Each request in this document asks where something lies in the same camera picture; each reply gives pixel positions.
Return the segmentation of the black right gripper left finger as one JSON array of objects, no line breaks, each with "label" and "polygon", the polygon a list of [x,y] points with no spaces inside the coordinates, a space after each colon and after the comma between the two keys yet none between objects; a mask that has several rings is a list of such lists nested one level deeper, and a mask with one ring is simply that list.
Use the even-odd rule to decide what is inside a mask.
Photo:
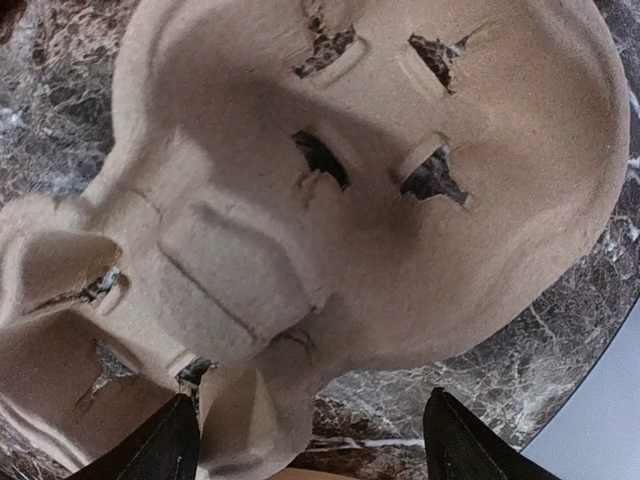
[{"label": "black right gripper left finger", "polygon": [[194,480],[199,449],[194,404],[189,396],[177,394],[69,480]]}]

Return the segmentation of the brown cardboard cup carrier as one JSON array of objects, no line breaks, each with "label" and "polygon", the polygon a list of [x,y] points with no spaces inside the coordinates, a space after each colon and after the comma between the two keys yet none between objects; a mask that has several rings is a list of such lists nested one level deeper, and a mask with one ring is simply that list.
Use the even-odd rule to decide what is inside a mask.
[{"label": "brown cardboard cup carrier", "polygon": [[1,414],[76,471],[210,360],[202,479],[265,479],[353,370],[504,327],[585,255],[629,145],[591,1],[143,1],[83,193],[1,211]]}]

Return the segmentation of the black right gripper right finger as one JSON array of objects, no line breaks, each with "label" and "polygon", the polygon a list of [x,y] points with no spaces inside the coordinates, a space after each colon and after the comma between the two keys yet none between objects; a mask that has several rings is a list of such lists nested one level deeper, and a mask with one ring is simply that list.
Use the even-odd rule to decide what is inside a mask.
[{"label": "black right gripper right finger", "polygon": [[511,448],[453,395],[435,388],[423,415],[430,479],[545,480],[554,474]]}]

